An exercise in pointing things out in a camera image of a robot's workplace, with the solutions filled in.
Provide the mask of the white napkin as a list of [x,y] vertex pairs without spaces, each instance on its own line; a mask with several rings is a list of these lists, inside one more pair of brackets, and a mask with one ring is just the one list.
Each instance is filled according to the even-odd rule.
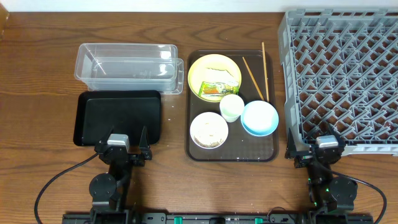
[[205,69],[205,80],[207,82],[232,82],[234,77],[226,70],[217,70],[212,68]]

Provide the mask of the yellow plate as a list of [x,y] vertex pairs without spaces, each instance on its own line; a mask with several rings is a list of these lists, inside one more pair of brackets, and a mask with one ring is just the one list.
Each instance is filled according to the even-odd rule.
[[199,97],[201,100],[217,103],[220,102],[221,99],[225,96],[199,96],[198,92],[203,82],[207,82],[205,80],[205,69],[212,68],[217,70],[226,70],[228,71],[235,79],[232,81],[236,85],[241,86],[242,82],[242,75],[240,68],[238,67],[237,63],[234,62],[232,59],[225,55],[221,54],[209,54],[204,55],[198,58],[194,63],[191,65],[188,71],[188,85],[191,91]]

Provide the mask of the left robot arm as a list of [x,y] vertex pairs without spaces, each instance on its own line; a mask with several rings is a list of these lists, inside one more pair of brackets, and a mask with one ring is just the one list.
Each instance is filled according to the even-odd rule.
[[147,128],[143,127],[139,139],[139,154],[129,152],[129,137],[114,134],[110,129],[95,146],[99,159],[109,166],[106,173],[93,178],[89,191],[93,198],[93,210],[97,212],[120,212],[124,210],[133,167],[145,166],[152,159]]

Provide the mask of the green snack wrapper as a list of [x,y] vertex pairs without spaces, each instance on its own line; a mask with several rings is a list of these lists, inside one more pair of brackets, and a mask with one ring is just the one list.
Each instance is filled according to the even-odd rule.
[[223,82],[203,82],[199,89],[199,96],[224,96],[228,94],[236,94],[239,86],[235,83]]

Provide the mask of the pink bowl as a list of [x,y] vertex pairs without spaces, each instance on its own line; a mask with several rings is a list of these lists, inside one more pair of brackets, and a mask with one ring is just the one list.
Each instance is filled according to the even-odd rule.
[[227,122],[214,112],[201,113],[190,124],[192,141],[203,149],[220,147],[227,140],[228,134]]

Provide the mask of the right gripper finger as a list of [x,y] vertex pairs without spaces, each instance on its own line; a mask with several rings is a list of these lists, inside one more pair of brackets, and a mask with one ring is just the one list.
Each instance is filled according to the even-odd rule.
[[288,129],[287,135],[287,147],[285,151],[285,158],[286,159],[293,159],[297,156],[297,147],[295,145],[294,137],[292,134],[291,129]]
[[334,130],[331,124],[326,124],[327,133],[335,137],[338,146],[345,146],[345,141],[340,137],[340,135]]

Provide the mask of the light blue bowl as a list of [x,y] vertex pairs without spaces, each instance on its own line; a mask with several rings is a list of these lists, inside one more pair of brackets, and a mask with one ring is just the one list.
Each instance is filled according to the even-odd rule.
[[256,137],[272,134],[279,125],[277,110],[266,101],[252,101],[248,103],[240,116],[244,130]]

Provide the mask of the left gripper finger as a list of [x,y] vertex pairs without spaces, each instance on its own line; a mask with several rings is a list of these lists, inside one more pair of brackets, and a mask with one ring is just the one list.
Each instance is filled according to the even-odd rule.
[[141,154],[144,156],[145,160],[152,159],[152,151],[149,144],[147,127],[144,126],[141,133],[141,138],[139,141],[139,149],[141,150]]
[[113,131],[114,131],[114,126],[111,126],[110,129],[106,132],[106,134],[99,140],[98,144],[107,145],[107,141],[110,135],[112,135]]

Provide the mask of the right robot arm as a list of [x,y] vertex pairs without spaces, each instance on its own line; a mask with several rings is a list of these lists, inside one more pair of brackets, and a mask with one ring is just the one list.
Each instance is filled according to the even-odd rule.
[[327,127],[324,136],[316,143],[299,151],[292,131],[288,132],[286,159],[293,159],[296,168],[305,168],[308,173],[308,194],[317,209],[325,213],[343,213],[354,209],[358,185],[355,181],[334,175],[330,166],[341,159],[346,144],[333,130]]

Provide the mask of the white plastic cup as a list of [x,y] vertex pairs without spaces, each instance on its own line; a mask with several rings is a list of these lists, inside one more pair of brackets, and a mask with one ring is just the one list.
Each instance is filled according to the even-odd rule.
[[220,101],[221,116],[228,123],[235,122],[244,110],[244,101],[239,95],[229,94]]

